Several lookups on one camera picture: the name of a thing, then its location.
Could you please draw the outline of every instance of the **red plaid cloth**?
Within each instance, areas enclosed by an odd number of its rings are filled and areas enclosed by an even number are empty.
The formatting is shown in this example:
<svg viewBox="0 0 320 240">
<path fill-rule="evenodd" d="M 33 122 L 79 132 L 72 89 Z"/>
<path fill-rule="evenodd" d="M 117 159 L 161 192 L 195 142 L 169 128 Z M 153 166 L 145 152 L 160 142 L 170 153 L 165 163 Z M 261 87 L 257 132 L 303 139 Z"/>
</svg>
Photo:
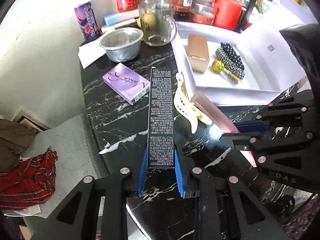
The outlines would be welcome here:
<svg viewBox="0 0 320 240">
<path fill-rule="evenodd" d="M 0 173 L 0 209 L 21 210 L 47 201 L 55 191 L 57 152 L 21 162 L 9 173 Z"/>
</svg>

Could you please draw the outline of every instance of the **gray fabric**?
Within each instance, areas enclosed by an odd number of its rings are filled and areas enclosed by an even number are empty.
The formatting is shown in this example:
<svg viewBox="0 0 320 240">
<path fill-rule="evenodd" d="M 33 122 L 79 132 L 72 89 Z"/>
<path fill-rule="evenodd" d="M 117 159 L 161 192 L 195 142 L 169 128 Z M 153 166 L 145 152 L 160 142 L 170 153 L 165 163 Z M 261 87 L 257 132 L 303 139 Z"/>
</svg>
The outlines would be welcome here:
<svg viewBox="0 0 320 240">
<path fill-rule="evenodd" d="M 77 115 L 60 126 L 36 135 L 22 157 L 38 156 L 51 146 L 57 152 L 56 191 L 36 216 L 47 218 L 68 193 L 87 175 L 106 176 L 88 119 Z"/>
</svg>

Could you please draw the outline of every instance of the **brown cloth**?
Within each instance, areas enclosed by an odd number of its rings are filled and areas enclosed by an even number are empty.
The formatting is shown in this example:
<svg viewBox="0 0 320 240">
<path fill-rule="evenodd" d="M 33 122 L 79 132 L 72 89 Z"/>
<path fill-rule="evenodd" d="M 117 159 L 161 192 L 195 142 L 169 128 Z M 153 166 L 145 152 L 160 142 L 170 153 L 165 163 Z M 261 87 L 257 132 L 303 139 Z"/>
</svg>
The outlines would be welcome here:
<svg viewBox="0 0 320 240">
<path fill-rule="evenodd" d="M 19 164 L 21 153 L 28 149 L 35 135 L 23 124 L 0 119 L 0 173 Z"/>
</svg>

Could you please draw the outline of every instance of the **aluminum foil bowl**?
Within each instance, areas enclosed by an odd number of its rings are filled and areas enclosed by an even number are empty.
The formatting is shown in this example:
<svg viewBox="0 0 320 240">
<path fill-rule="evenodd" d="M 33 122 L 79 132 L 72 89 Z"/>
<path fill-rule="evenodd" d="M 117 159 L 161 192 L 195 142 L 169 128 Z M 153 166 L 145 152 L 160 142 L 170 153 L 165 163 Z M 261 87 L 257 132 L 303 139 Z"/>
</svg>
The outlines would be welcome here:
<svg viewBox="0 0 320 240">
<path fill-rule="evenodd" d="M 106 34 L 100 41 L 108 58 L 113 62 L 127 62 L 140 52 L 143 31 L 138 28 L 121 28 Z"/>
</svg>

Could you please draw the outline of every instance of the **black marble table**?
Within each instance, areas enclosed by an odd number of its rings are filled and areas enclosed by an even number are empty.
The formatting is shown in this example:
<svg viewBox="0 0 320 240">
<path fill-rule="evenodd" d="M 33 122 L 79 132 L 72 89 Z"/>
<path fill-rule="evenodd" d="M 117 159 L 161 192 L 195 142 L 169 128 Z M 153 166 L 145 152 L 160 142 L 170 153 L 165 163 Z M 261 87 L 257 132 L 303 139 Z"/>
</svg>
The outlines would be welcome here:
<svg viewBox="0 0 320 240">
<path fill-rule="evenodd" d="M 86 69 L 81 66 L 83 94 L 92 130 L 100 150 L 107 149 L 107 153 L 100 155 L 107 173 L 119 171 L 122 167 L 139 166 L 148 133 L 149 95 L 131 106 L 101 79 L 115 65 L 104 55 Z M 142 43 L 140 54 L 125 65 L 148 80 L 152 66 L 168 67 L 173 72 L 174 92 L 177 88 L 177 65 L 170 44 L 150 47 Z M 241 122 L 250 120 L 262 108 L 240 106 L 220 109 L 232 122 Z M 273 202 L 285 192 L 292 193 L 291 188 L 258 175 L 257 169 L 240 152 L 231 150 L 226 153 L 226 148 L 219 142 L 222 132 L 216 125 L 207 126 L 199 122 L 196 133 L 192 134 L 189 121 L 173 109 L 175 142 L 180 143 L 184 155 L 193 158 L 197 166 L 204 168 L 218 159 L 217 164 L 206 169 L 219 177 L 239 177 L 262 203 Z M 289 133 L 295 131 L 278 128 L 270 136 L 280 137 Z M 173 169 L 149 170 L 142 197 L 128 198 L 127 204 L 150 239 L 193 238 L 195 200 L 180 198 Z"/>
</svg>

